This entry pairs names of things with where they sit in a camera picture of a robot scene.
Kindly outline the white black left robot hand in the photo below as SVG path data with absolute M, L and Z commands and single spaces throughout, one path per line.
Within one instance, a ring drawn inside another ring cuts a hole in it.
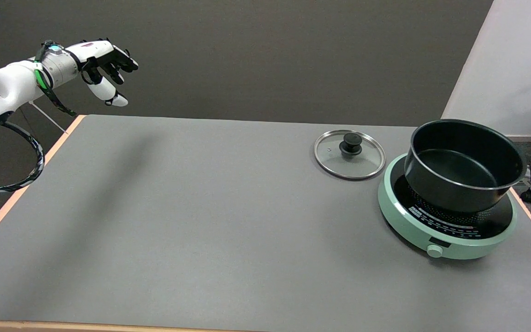
M 77 64 L 78 72 L 91 93 L 110 107 L 125 107 L 127 98 L 115 84 L 124 84 L 122 72 L 139 69 L 129 51 L 113 45 L 108 39 L 83 41 L 65 48 Z

